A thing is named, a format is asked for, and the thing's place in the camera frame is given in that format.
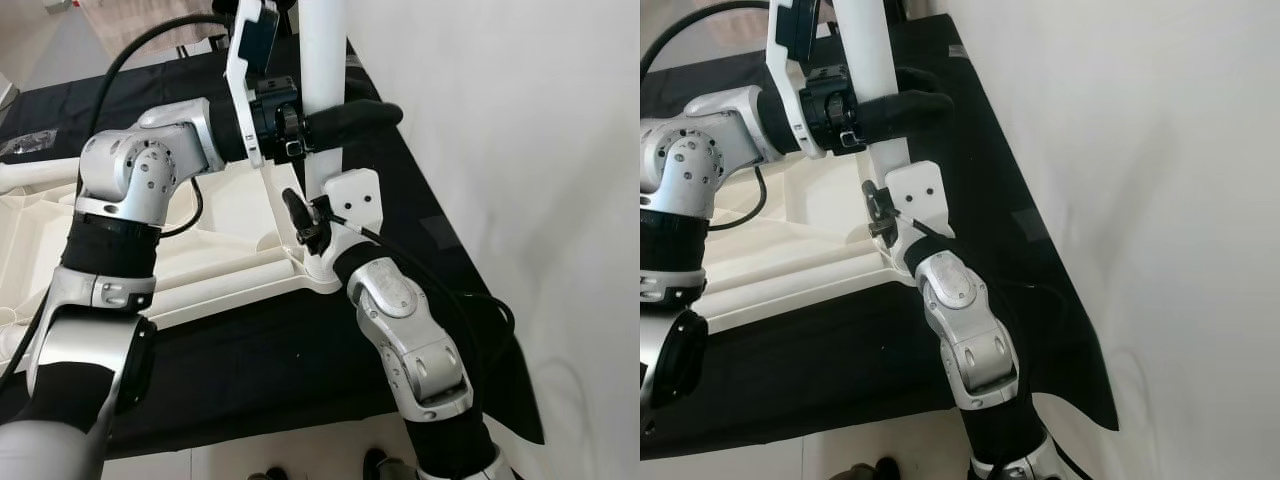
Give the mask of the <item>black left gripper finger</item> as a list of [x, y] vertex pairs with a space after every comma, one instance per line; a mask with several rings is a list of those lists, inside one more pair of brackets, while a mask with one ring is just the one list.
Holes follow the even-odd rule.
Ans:
[[398, 125], [403, 110], [392, 102], [355, 100], [306, 116], [306, 148], [340, 148]]
[[954, 113], [952, 99], [927, 70], [896, 70], [900, 91], [861, 104], [861, 136], [879, 143], [928, 131]]

